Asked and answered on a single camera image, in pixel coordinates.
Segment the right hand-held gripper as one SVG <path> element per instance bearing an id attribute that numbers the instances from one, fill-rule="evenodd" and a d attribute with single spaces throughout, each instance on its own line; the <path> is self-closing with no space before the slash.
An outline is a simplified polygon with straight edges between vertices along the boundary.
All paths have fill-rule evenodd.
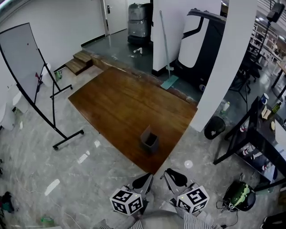
<path id="1" fill-rule="evenodd" d="M 195 214 L 206 207 L 209 195 L 203 186 L 194 183 L 186 171 L 168 168 L 161 176 L 165 179 L 169 190 L 173 193 L 175 206 Z"/>

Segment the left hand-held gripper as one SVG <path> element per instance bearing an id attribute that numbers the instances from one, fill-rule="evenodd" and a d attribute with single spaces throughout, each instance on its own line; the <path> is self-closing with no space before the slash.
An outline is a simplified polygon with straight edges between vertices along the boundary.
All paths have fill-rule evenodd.
<path id="1" fill-rule="evenodd" d="M 110 196 L 113 210 L 126 216 L 143 214 L 149 203 L 147 195 L 150 193 L 152 183 L 151 173 L 144 173 L 130 179 L 128 184 L 116 189 Z"/>

